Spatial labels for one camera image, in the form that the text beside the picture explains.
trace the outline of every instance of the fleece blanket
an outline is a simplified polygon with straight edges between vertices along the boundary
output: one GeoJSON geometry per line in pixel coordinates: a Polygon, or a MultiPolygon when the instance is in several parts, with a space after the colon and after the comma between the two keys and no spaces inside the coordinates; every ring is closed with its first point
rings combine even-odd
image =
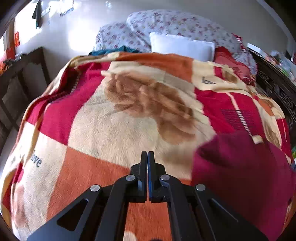
{"type": "MultiPolygon", "coordinates": [[[[129,174],[141,151],[190,184],[196,148],[236,131],[291,163],[282,110],[228,66],[157,53],[78,56],[24,114],[1,177],[1,213],[26,240],[91,185],[129,174]]],[[[166,204],[130,204],[124,240],[152,239],[171,240],[166,204]]]]}

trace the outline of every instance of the maroon cloth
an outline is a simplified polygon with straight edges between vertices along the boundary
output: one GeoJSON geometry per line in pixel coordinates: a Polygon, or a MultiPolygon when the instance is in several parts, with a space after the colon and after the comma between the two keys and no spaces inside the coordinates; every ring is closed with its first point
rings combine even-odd
{"type": "Polygon", "coordinates": [[[295,181],[285,154],[245,131],[218,134],[194,155],[192,185],[205,184],[270,241],[282,232],[295,181]]]}

